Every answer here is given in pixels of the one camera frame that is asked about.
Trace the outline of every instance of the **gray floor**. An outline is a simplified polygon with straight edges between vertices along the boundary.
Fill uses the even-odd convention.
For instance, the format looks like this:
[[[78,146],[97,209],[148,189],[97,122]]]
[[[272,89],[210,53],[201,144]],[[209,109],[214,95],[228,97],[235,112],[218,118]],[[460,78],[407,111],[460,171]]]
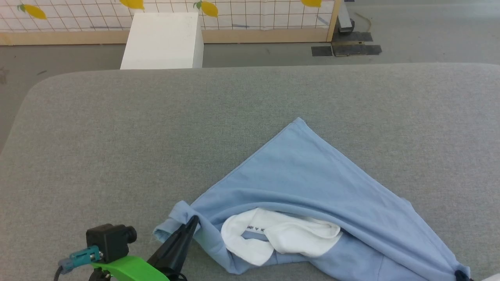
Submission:
[[[357,31],[370,18],[374,44],[382,54],[312,57],[311,46],[297,44],[211,44],[203,67],[347,65],[419,62],[500,64],[500,3],[495,0],[356,0],[349,3]],[[124,45],[1,46],[0,151],[27,91],[58,74],[118,69]],[[5,83],[1,75],[7,70]]]

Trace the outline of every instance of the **white grid panel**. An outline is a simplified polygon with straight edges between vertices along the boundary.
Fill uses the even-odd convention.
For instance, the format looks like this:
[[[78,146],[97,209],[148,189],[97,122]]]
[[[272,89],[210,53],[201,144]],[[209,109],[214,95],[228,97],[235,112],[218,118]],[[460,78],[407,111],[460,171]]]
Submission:
[[[119,0],[0,0],[0,33],[129,30],[135,13],[158,12],[198,12],[204,30],[327,29],[334,8],[334,0],[207,0],[200,10],[197,0],[132,1],[144,9]]]

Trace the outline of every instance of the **black cable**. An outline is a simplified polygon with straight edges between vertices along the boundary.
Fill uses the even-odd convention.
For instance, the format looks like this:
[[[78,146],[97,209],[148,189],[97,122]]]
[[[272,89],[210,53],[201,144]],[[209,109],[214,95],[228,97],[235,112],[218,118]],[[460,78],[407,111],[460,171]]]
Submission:
[[[180,272],[179,272],[178,274],[182,277],[182,279],[183,279],[184,281],[188,281],[188,279],[186,278],[186,275],[184,275],[184,274],[182,274],[182,273],[180,273]]]
[[[59,268],[55,271],[54,281],[58,281],[59,280],[59,275],[61,275],[62,271],[63,271],[63,267],[59,266]]]

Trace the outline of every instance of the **teal cable connector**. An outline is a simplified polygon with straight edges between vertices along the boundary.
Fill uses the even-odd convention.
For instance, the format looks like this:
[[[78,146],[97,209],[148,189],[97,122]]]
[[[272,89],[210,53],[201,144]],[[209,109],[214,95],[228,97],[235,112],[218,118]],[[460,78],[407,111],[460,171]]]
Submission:
[[[67,274],[73,269],[90,265],[91,263],[98,262],[101,259],[99,248],[96,245],[90,246],[86,249],[79,250],[69,255],[69,258],[63,258],[58,262],[61,274]]]

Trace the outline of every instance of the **yellow lemon decoration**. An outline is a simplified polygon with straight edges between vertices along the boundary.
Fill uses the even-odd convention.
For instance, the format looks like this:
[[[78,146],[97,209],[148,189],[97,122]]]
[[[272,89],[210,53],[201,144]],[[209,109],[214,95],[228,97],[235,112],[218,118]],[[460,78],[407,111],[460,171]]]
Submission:
[[[143,0],[120,0],[120,3],[125,5],[125,7],[129,7],[130,9],[144,10],[144,1]]]
[[[321,7],[321,0],[300,0],[307,7]]]
[[[196,6],[196,8],[198,8],[198,10],[201,9],[203,11],[203,13],[205,13],[205,15],[207,15],[209,17],[217,18],[219,16],[219,9],[217,9],[217,6],[215,6],[214,4],[212,4],[210,2],[200,1],[200,2],[194,3],[192,6],[193,6],[193,8]]]
[[[40,20],[46,20],[47,19],[47,16],[45,15],[44,11],[42,11],[37,6],[21,4],[21,5],[17,5],[17,10],[21,10],[24,13],[28,13],[33,18],[37,18],[37,19],[40,19]]]

